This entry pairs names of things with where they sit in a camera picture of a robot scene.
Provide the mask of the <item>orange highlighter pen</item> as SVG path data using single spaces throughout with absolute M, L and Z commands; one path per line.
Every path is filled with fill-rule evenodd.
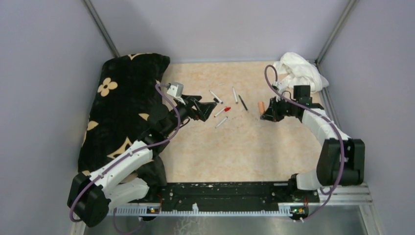
M 258 102 L 258 110 L 259 110 L 259 113 L 260 113 L 260 115 L 263 115 L 264 113 L 265 113 L 265 104 L 264 104 L 264 102 Z

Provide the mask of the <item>white purple-tip marker pen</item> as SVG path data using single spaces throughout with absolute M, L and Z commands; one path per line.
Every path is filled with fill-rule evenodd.
M 216 95 L 213 91 L 209 90 L 209 92 L 211 93 L 211 95 L 214 97 L 214 99 L 216 99 L 220 104 L 224 104 L 224 102 L 222 101 L 222 99 Z

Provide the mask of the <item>white red-cap marker pen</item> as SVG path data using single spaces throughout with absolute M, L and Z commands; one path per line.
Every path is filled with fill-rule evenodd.
M 223 113 L 223 112 L 227 112 L 227 111 L 229 111 L 230 109 L 231 109 L 231 107 L 225 107 L 225 108 L 221 109 L 220 111 L 218 111 L 218 112 L 214 115 L 214 117 L 216 118 L 216 117 L 218 117 L 221 113 Z

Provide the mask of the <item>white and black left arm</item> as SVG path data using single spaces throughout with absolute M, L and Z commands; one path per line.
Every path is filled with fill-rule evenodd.
M 147 119 L 149 128 L 129 148 L 89 175 L 78 173 L 67 202 L 71 221 L 94 227 L 119 206 L 139 199 L 154 201 L 154 186 L 137 177 L 127 183 L 122 180 L 160 154 L 178 133 L 183 120 L 209 118 L 217 103 L 200 100 L 199 95 L 183 95 L 174 99 L 177 104 L 172 110 L 162 103 L 154 105 Z

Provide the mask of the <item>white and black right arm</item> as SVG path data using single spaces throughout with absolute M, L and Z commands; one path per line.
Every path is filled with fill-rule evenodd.
M 328 186 L 357 186 L 364 180 L 365 144 L 342 132 L 332 122 L 323 106 L 312 101 L 309 85 L 294 86 L 294 98 L 288 100 L 277 95 L 270 99 L 262 120 L 279 122 L 295 117 L 305 125 L 321 144 L 317 166 L 306 173 L 294 174 L 295 183 L 287 188 L 287 196 L 301 201 L 307 190 Z

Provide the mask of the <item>white marker pen lower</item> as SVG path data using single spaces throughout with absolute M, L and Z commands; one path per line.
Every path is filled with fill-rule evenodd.
M 228 119 L 228 117 L 224 117 L 216 126 L 215 128 L 218 128 L 219 126 L 221 126 L 226 120 Z

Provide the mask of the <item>thin black pen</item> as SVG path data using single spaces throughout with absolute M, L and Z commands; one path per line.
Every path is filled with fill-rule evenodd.
M 248 109 L 247 105 L 245 104 L 243 98 L 241 97 L 241 95 L 238 95 L 238 97 L 239 97 L 239 100 L 242 103 L 244 109 L 248 112 L 249 109 Z

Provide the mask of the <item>white crumpled cloth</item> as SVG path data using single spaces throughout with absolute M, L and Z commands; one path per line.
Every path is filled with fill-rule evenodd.
M 313 94 L 329 86 L 328 80 L 318 72 L 317 67 L 295 52 L 283 54 L 280 60 L 273 63 L 273 66 L 277 75 L 286 75 L 276 81 L 286 81 L 287 89 L 299 85 L 309 85 L 310 92 Z

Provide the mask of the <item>black floral blanket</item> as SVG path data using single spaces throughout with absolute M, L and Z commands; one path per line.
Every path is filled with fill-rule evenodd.
M 78 157 L 79 172 L 93 172 L 124 153 L 148 128 L 153 105 L 162 103 L 161 83 L 170 57 L 128 54 L 106 61 L 101 70 Z

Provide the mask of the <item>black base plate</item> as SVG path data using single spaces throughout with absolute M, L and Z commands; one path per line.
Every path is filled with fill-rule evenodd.
M 299 190 L 290 182 L 197 182 L 168 183 L 151 187 L 136 203 L 155 203 L 164 212 L 271 212 L 280 203 L 317 203 L 316 191 Z

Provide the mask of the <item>aluminium corner post right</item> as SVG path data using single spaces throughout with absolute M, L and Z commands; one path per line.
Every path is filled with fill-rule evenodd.
M 315 60 L 315 64 L 319 67 L 322 62 L 324 61 L 327 53 L 329 52 L 330 48 L 334 44 L 336 38 L 339 36 L 340 32 L 344 28 L 345 24 L 348 21 L 353 10 L 356 8 L 360 1 L 359 0 L 349 0 L 347 5 L 345 6 L 344 10 L 342 11 L 338 21 L 336 22 L 333 30 L 331 31 L 328 39 L 326 40 L 324 46 L 322 47 L 317 59 Z

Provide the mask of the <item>aluminium corner post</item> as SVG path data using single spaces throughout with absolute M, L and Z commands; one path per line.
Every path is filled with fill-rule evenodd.
M 322 47 L 317 59 L 315 60 L 315 64 L 319 67 L 322 62 L 324 61 L 327 53 L 329 52 L 330 48 L 334 44 L 336 38 L 339 36 L 340 32 L 344 28 L 345 24 L 348 21 L 353 10 L 356 8 L 360 1 L 359 0 L 349 0 L 347 5 L 345 6 L 344 10 L 342 11 L 338 21 L 336 22 L 333 30 L 331 31 L 328 39 L 326 40 L 324 46 Z
M 110 34 L 108 33 L 98 11 L 96 10 L 93 2 L 91 0 L 81 0 L 84 7 L 86 8 L 86 10 L 88 11 L 89 15 L 92 18 L 92 21 L 94 22 L 94 24 L 96 25 L 103 41 L 105 42 L 106 46 L 108 47 L 108 49 L 110 50 L 111 54 L 113 57 L 118 58 L 120 57 L 120 53 L 118 51 L 118 49 L 116 48 Z

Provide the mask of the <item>aluminium corner post left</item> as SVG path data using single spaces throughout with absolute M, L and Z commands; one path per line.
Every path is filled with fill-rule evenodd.
M 108 49 L 110 50 L 111 54 L 113 57 L 118 58 L 120 57 L 120 53 L 118 51 L 118 49 L 116 48 L 110 34 L 108 33 L 98 11 L 96 10 L 93 2 L 91 0 L 81 0 L 84 7 L 86 8 L 86 10 L 88 11 L 89 15 L 92 18 L 92 21 L 94 22 L 94 24 L 96 25 L 103 41 L 105 42 L 106 46 L 108 47 Z

